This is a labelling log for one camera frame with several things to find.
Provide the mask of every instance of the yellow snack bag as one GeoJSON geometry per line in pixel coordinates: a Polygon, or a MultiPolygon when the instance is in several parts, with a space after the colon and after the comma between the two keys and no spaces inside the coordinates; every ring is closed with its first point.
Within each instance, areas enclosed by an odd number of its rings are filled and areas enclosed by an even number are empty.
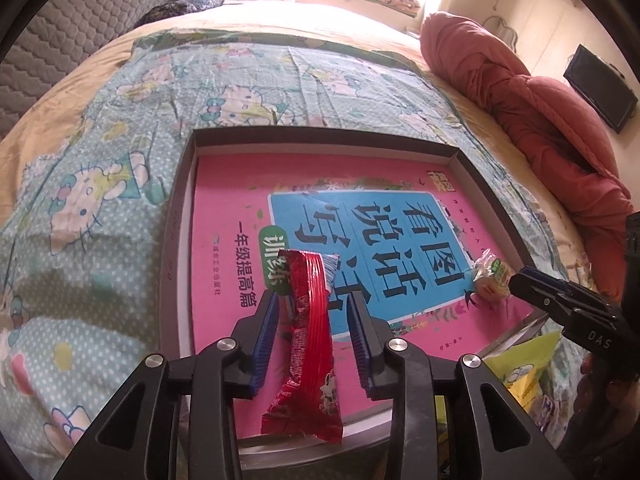
{"type": "Polygon", "coordinates": [[[447,423],[447,405],[445,403],[444,397],[440,395],[436,395],[436,418],[438,422],[441,424],[447,423]]]}
{"type": "Polygon", "coordinates": [[[487,357],[484,362],[507,388],[530,372],[537,380],[551,361],[560,335],[558,331],[535,337],[500,355],[487,357]]]}
{"type": "Polygon", "coordinates": [[[509,386],[509,391],[527,413],[529,413],[533,401],[542,395],[540,384],[533,370],[512,383],[511,386],[509,386]]]}

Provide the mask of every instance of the snack packet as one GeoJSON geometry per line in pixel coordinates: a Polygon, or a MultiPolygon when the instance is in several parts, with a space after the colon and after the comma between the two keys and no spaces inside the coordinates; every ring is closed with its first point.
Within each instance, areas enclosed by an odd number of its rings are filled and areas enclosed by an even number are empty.
{"type": "Polygon", "coordinates": [[[514,383],[511,383],[508,389],[527,413],[530,413],[533,403],[542,397],[542,389],[533,369],[514,383]]]}
{"type": "Polygon", "coordinates": [[[499,303],[509,292],[509,280],[514,275],[507,262],[486,249],[474,263],[476,276],[474,290],[478,296],[489,303],[499,303]]]}
{"type": "Polygon", "coordinates": [[[551,361],[561,332],[550,332],[512,346],[500,355],[485,357],[485,364],[507,388],[530,372],[540,378],[551,361]]]}
{"type": "Polygon", "coordinates": [[[336,254],[280,251],[289,263],[294,318],[289,377],[267,412],[262,433],[312,434],[342,440],[342,419],[334,373],[334,349],[327,312],[336,254]]]}
{"type": "Polygon", "coordinates": [[[546,395],[542,395],[531,403],[527,413],[529,413],[529,416],[533,419],[533,422],[536,423],[536,426],[540,428],[542,433],[545,433],[546,428],[549,427],[554,416],[557,416],[560,412],[558,408],[560,402],[561,401],[554,401],[546,395]]]}

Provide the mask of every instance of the quilted headboard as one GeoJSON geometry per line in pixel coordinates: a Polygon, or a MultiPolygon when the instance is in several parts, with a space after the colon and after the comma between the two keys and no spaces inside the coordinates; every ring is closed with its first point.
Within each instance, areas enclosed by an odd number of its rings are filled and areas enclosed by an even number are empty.
{"type": "Polygon", "coordinates": [[[55,83],[171,0],[49,0],[0,64],[0,140],[55,83]]]}

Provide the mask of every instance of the red snack bag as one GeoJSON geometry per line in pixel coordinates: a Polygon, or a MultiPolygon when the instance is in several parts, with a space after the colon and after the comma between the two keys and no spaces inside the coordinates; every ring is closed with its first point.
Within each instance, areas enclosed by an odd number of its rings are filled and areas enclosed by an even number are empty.
{"type": "Polygon", "coordinates": [[[294,297],[289,377],[267,412],[262,433],[312,434],[342,440],[327,306],[338,256],[280,251],[289,263],[294,297]]]}

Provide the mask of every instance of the television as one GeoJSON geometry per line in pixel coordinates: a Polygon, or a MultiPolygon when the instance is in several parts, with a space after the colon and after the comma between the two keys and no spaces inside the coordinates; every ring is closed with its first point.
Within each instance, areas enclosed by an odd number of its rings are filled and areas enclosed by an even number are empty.
{"type": "Polygon", "coordinates": [[[564,78],[617,134],[622,131],[638,98],[614,68],[581,44],[564,78]]]}

